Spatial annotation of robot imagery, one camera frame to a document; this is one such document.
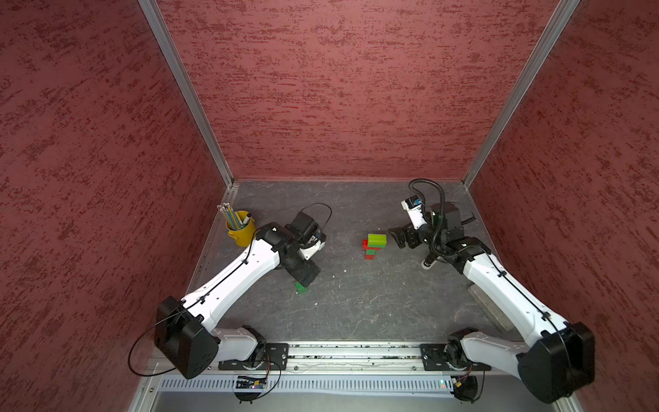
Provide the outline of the lime lego brick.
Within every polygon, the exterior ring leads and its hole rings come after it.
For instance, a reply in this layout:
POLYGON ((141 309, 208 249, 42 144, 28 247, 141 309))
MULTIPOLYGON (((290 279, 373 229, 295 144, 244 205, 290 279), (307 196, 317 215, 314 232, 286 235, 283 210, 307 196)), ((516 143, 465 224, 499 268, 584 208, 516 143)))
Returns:
POLYGON ((382 233, 369 233, 367 240, 372 245, 382 245, 383 248, 387 246, 387 236, 382 233))

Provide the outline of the red long lego brick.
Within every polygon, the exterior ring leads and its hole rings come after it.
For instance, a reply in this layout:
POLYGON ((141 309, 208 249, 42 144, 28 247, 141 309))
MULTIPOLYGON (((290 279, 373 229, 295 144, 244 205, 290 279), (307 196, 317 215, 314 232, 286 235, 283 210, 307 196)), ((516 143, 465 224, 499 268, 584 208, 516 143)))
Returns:
POLYGON ((362 241, 362 247, 364 250, 370 251, 379 251, 383 248, 382 245, 372 245, 367 239, 362 241))

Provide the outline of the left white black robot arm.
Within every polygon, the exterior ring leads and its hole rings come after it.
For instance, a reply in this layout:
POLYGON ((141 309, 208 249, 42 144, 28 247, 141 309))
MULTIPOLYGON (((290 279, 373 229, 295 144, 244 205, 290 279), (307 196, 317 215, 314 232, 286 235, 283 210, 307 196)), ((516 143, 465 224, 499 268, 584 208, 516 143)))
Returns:
POLYGON ((204 286, 181 300, 168 297, 156 310, 154 345, 175 370, 193 379, 213 363, 266 363, 266 340, 252 327, 222 329, 219 322, 250 287, 271 271, 284 269, 306 288, 319 267, 312 257, 326 242, 322 227, 300 211, 285 226, 271 222, 257 229, 245 250, 204 286))

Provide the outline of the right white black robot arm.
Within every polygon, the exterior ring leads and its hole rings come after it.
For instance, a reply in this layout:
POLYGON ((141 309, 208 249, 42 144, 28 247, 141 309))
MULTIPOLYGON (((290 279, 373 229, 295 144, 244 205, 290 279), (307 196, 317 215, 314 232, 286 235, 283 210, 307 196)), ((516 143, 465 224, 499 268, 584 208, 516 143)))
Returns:
POLYGON ((521 341, 512 342, 465 328, 448 337, 440 356, 452 370, 468 372, 481 364, 522 381, 544 403, 568 398, 596 376, 596 342, 584 324, 573 324, 525 288, 479 239, 464 233, 465 220, 454 204, 434 204, 409 197, 401 202, 409 224, 389 233, 400 248, 426 244, 424 268, 452 265, 512 322, 521 341))

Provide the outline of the yellow pencil cup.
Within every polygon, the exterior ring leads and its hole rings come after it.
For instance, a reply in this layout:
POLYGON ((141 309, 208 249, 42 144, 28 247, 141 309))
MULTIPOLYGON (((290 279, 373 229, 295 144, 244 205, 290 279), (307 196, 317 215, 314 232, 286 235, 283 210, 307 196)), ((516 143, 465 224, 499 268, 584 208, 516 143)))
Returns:
POLYGON ((252 214, 246 210, 236 211, 243 220, 244 227, 242 230, 231 231, 228 229, 228 236, 232 238, 238 247, 248 247, 252 243, 256 225, 252 214))

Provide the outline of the grey eraser block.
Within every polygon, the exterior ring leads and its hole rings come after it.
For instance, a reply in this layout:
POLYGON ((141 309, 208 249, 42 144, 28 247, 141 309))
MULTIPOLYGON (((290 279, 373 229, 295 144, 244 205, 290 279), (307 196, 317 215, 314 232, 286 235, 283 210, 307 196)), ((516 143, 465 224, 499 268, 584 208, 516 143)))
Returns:
POLYGON ((471 284, 468 293, 499 331, 508 332, 515 329, 513 322, 479 286, 471 284))

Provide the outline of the aluminium rail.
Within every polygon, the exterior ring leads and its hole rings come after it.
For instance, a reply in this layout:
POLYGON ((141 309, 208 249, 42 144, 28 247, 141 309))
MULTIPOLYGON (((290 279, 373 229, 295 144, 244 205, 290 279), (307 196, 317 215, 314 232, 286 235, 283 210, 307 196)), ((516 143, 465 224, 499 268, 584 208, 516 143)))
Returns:
MULTIPOLYGON (((228 344, 220 342, 217 350, 204 350, 199 356, 201 371, 218 371, 219 361, 246 361, 257 345, 267 343, 253 339, 232 339, 228 344)), ((411 374, 423 371, 420 358, 420 345, 413 342, 291 342, 287 368, 283 372, 291 374, 330 374, 339 372, 374 374, 411 374)), ((492 367, 492 370, 506 373, 501 367, 501 359, 472 355, 469 361, 492 367)), ((448 372, 426 372, 449 374, 448 372)))

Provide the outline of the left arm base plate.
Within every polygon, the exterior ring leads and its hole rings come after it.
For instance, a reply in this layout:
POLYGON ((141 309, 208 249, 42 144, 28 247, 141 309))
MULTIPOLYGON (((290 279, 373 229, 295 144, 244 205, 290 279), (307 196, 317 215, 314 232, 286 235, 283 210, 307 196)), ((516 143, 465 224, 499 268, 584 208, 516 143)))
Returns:
POLYGON ((221 371, 285 371, 290 345, 287 343, 261 343, 247 360, 220 360, 221 371))

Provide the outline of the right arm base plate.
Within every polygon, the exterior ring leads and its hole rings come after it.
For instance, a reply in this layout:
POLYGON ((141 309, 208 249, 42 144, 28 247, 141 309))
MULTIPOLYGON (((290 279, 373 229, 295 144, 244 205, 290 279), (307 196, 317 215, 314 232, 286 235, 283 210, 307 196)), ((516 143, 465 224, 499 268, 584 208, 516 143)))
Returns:
POLYGON ((491 371, 492 367, 468 360, 454 343, 425 343, 420 345, 420 358, 426 372, 466 372, 491 371))

